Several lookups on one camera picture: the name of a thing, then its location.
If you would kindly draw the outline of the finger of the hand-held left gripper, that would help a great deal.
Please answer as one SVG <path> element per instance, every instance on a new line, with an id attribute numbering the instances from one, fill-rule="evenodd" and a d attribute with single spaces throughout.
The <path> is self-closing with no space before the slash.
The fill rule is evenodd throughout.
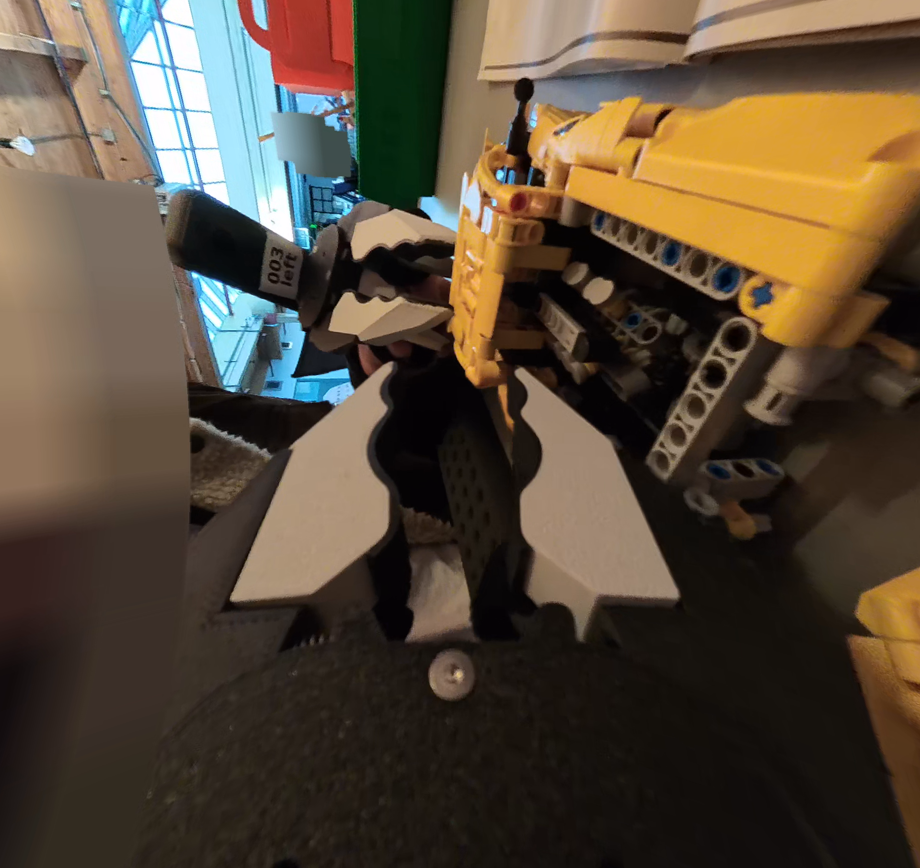
<path id="1" fill-rule="evenodd" d="M 372 346 L 404 342 L 441 352 L 447 345 L 447 336 L 438 329 L 449 324 L 453 316 L 448 306 L 402 296 L 362 299 L 346 291 L 328 318 L 311 328 L 309 341 L 325 352 L 354 342 Z"/>
<path id="2" fill-rule="evenodd" d="M 350 237 L 354 290 L 367 299 L 439 300 L 453 275 L 455 243 L 454 230 L 404 210 L 361 218 Z"/>

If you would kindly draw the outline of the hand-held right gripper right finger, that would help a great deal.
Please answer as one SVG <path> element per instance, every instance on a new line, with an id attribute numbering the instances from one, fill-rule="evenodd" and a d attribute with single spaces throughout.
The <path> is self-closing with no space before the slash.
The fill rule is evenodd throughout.
<path id="1" fill-rule="evenodd" d="M 674 579 L 615 445 L 523 369 L 473 414 L 473 627 L 559 605 L 584 641 L 610 608 L 676 609 Z"/>

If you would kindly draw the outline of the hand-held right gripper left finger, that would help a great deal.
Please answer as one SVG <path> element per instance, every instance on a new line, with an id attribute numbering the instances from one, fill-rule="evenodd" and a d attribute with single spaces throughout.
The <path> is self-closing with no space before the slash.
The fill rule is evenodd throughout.
<path id="1" fill-rule="evenodd" d="M 385 364 L 290 448 L 232 608 L 305 608 L 327 632 L 371 613 L 387 639 L 407 638 L 408 536 L 378 456 L 397 381 L 397 365 Z"/>

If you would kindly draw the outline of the instruction booklet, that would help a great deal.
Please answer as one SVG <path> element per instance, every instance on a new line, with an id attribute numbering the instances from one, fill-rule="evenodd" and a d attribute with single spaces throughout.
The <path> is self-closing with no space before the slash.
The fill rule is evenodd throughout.
<path id="1" fill-rule="evenodd" d="M 918 36 L 919 0 L 489 0 L 478 80 Z"/>

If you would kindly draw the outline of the yellow brick model car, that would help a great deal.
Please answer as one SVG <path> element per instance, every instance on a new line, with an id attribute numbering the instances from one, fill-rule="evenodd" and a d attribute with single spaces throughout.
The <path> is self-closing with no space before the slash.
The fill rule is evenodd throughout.
<path id="1" fill-rule="evenodd" d="M 732 451 L 749 425 L 852 391 L 918 399 L 918 333 L 879 327 L 918 284 L 872 277 L 918 242 L 918 97 L 639 96 L 530 104 L 464 176 L 449 324 L 477 388 L 513 369 L 600 377 L 650 427 L 646 464 L 749 540 L 784 471 Z"/>

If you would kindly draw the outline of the grey desk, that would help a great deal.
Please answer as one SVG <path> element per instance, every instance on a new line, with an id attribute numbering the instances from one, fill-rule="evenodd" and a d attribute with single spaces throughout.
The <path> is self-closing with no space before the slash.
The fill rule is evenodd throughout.
<path id="1" fill-rule="evenodd" d="M 477 80 L 489 0 L 453 0 L 436 192 L 420 199 L 455 228 L 462 174 L 486 132 L 502 138 L 510 83 Z M 918 38 L 745 50 L 689 66 L 538 80 L 535 99 L 590 110 L 627 95 L 714 106 L 736 96 L 795 91 L 918 93 Z M 866 589 L 918 566 L 918 405 L 889 411 L 860 398 L 809 402 L 778 439 L 792 482 L 775 505 L 774 540 L 830 609 L 852 624 Z"/>

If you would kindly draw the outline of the black perforated chair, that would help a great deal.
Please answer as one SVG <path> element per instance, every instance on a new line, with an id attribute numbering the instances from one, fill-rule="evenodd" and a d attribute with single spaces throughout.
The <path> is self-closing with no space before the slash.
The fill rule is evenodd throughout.
<path id="1" fill-rule="evenodd" d="M 375 441 L 375 457 L 396 489 L 397 524 L 369 563 L 382 632 L 390 641 L 406 641 L 420 622 L 409 607 L 408 512 L 414 511 L 445 525 L 447 543 L 459 553 L 467 611 L 458 625 L 443 629 L 471 630 L 483 642 L 518 639 L 517 497 L 482 393 L 446 365 L 398 369 L 387 393 L 393 408 Z"/>

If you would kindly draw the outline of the green board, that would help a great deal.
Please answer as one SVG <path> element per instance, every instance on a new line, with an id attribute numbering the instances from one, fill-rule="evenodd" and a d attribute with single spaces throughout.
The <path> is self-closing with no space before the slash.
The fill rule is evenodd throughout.
<path id="1" fill-rule="evenodd" d="M 453 0 L 353 0 L 358 190 L 414 210 L 434 195 Z"/>

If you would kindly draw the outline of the large paned window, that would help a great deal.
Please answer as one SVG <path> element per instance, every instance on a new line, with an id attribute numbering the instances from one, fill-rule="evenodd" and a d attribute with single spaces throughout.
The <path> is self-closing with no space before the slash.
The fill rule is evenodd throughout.
<path id="1" fill-rule="evenodd" d="M 293 240 L 270 56 L 237 0 L 113 0 L 159 174 Z"/>

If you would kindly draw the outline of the red plastic container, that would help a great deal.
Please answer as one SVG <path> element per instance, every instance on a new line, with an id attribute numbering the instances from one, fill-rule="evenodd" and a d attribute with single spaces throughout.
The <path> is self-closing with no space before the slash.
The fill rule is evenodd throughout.
<path id="1" fill-rule="evenodd" d="M 354 90 L 353 0 L 265 0 L 267 25 L 253 0 L 237 0 L 247 34 L 270 54 L 276 84 L 293 93 Z"/>

